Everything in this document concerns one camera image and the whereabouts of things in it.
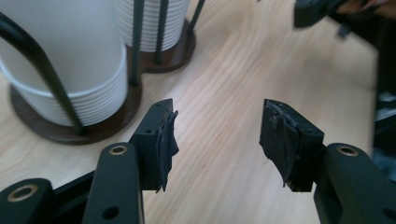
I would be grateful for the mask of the dark furniture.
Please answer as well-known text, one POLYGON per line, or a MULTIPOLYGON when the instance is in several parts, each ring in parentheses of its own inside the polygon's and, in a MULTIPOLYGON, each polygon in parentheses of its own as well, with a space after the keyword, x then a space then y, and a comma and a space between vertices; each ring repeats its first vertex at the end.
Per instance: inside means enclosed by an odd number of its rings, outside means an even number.
POLYGON ((386 20, 378 46, 373 160, 396 183, 396 21, 386 20))

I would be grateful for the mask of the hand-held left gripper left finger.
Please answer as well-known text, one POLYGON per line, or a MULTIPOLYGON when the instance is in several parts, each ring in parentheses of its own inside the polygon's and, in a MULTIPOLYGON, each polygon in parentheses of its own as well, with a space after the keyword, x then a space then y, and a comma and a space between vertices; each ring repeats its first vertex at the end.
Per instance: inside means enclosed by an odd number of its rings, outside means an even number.
POLYGON ((172 99, 154 103, 129 140, 137 150, 143 190, 166 190, 172 158, 179 152, 174 134, 177 115, 172 99))

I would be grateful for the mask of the stack of white cups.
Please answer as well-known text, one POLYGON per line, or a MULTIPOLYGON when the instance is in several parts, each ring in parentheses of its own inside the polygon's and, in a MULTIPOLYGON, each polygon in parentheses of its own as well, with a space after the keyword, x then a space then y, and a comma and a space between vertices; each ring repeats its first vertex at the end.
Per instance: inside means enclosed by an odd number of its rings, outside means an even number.
MULTIPOLYGON (((172 48, 180 39, 190 0, 169 0, 162 50, 172 48)), ((140 50, 157 48, 161 0, 145 0, 140 50)), ((133 45, 134 0, 113 0, 120 36, 128 47, 133 45)))
POLYGON ((120 109, 126 49, 112 0, 0 0, 0 12, 45 51, 83 125, 120 109))

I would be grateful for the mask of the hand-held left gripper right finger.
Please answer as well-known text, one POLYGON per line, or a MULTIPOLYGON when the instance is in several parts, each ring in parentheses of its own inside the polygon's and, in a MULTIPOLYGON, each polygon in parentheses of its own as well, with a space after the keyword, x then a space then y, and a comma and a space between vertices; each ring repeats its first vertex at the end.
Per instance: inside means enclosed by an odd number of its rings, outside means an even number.
POLYGON ((287 185, 294 192, 309 192, 314 182, 315 160, 324 132, 291 106, 265 99, 260 145, 287 185))

